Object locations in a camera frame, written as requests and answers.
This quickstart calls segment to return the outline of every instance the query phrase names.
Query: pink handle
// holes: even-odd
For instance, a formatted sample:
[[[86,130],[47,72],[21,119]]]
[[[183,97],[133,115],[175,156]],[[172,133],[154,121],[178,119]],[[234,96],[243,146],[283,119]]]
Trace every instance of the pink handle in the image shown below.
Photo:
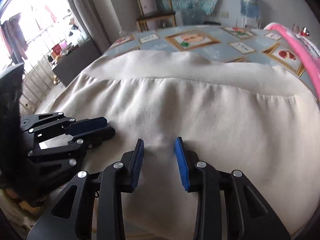
[[[300,58],[301,62],[305,66],[309,77],[316,89],[318,99],[320,99],[320,58],[313,56],[297,39],[295,34],[288,28],[278,23],[270,23],[265,30],[276,30],[280,35],[288,42],[293,48],[295,53]]]

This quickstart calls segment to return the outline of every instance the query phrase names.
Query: white curtain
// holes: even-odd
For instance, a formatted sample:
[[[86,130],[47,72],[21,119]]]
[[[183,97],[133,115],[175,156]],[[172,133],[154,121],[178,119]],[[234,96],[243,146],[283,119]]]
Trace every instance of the white curtain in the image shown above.
[[[92,0],[67,0],[79,27],[91,36],[101,53],[110,47],[110,40]]]

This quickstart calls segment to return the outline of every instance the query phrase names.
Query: white wall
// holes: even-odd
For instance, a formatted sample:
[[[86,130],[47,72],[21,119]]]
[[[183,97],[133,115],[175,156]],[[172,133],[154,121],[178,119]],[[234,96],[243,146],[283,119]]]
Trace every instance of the white wall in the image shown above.
[[[111,0],[93,0],[93,2],[110,41],[115,42],[119,38],[119,32],[122,28]]]
[[[240,0],[221,0],[208,20],[220,22],[223,25],[242,25],[240,14]],[[228,11],[229,18],[221,18],[221,11]],[[307,27],[311,37],[320,44],[320,24],[312,10],[304,0],[260,0],[260,15],[262,26],[278,22],[291,28],[295,23],[300,27]]]
[[[136,31],[136,18],[140,15],[136,0],[93,0],[111,42],[120,31]]]
[[[136,0],[111,0],[122,30],[137,30],[136,19],[140,15]]]

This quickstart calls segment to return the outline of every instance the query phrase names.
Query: white blanket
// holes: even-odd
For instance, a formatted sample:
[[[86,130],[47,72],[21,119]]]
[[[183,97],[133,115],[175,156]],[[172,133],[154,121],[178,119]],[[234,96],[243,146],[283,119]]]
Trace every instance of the white blanket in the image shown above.
[[[155,235],[192,239],[197,194],[181,184],[175,138],[217,170],[240,169],[293,234],[320,196],[316,99],[280,66],[215,63],[192,52],[134,51],[86,68],[45,111],[104,116],[116,136],[87,153],[102,171],[145,143],[140,180],[123,194],[124,219]]]

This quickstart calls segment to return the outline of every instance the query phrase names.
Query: tiled floor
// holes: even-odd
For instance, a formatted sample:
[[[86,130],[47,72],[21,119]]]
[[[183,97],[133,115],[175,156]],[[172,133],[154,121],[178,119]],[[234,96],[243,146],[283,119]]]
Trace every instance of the tiled floor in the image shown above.
[[[52,87],[49,93],[46,95],[44,100],[39,105],[38,109],[36,110],[35,114],[45,114],[45,110],[47,107],[60,95],[66,87],[60,82],[58,85]]]

